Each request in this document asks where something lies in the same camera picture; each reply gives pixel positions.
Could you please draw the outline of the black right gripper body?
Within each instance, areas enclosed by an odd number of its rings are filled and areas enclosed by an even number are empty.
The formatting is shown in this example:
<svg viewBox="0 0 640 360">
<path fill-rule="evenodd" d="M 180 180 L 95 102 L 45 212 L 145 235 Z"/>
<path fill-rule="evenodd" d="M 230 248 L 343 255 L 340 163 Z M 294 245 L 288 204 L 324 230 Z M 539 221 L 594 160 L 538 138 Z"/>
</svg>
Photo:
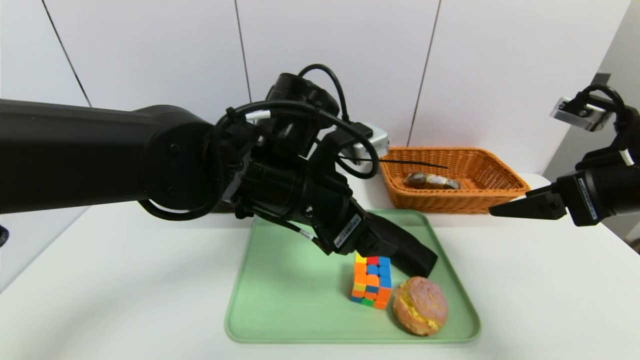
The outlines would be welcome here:
<svg viewBox="0 0 640 360">
<path fill-rule="evenodd" d="M 640 210 L 640 169 L 613 165 L 578 170 L 557 178 L 557 193 L 574 225 L 594 226 L 604 219 Z"/>
</svg>

